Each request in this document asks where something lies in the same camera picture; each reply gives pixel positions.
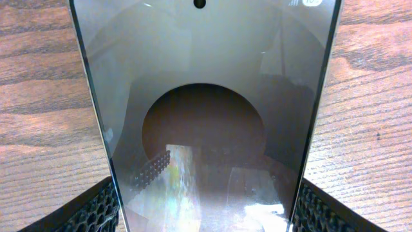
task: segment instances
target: gray screen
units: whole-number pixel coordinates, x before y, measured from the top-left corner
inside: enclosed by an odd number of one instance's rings
[[[71,7],[129,230],[285,231],[335,0]]]

